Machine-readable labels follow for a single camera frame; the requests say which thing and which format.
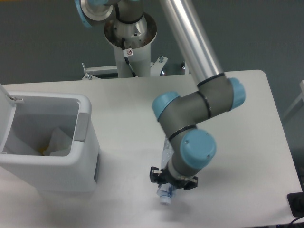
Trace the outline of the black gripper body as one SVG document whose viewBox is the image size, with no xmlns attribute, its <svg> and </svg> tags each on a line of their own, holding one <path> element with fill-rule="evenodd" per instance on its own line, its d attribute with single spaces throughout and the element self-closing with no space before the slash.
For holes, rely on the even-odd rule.
<svg viewBox="0 0 304 228">
<path fill-rule="evenodd" d="M 171 185 L 175 186 L 177 189 L 183 189 L 183 187 L 187 184 L 187 182 L 190 181 L 190 180 L 185 180 L 185 178 L 182 179 L 174 178 L 169 172 L 168 168 L 163 168 L 161 170 L 164 173 L 166 183 L 170 183 Z"/>
</svg>

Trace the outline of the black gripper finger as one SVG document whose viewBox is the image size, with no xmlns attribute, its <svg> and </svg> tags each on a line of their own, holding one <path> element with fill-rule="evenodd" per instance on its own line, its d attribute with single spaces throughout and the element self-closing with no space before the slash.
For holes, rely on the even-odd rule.
<svg viewBox="0 0 304 228">
<path fill-rule="evenodd" d="M 184 190 L 191 190 L 198 186 L 198 177 L 194 176 L 187 184 L 183 187 Z"/>
<path fill-rule="evenodd" d="M 157 184 L 165 184 L 166 183 L 166 179 L 164 176 L 164 173 L 162 172 L 162 170 L 160 170 L 157 167 L 151 167 L 150 168 L 150 181 L 152 183 L 157 183 Z"/>
</svg>

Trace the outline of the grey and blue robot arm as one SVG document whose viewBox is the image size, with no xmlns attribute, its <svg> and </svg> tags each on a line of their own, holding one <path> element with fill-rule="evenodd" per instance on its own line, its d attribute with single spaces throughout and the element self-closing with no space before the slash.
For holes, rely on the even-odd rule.
<svg viewBox="0 0 304 228">
<path fill-rule="evenodd" d="M 144 12 L 141 0 L 77 0 L 76 9 L 86 27 L 104 24 L 104 34 L 114 49 L 120 78 L 152 75 L 151 49 L 157 28 Z M 195 77 L 197 91 L 186 96 L 166 92 L 152 109 L 174 149 L 164 168 L 151 167 L 150 180 L 178 189 L 197 187 L 197 173 L 216 151 L 214 139 L 197 124 L 241 106 L 243 85 L 227 78 L 190 0 L 162 0 L 161 7 L 182 55 Z"/>
</svg>

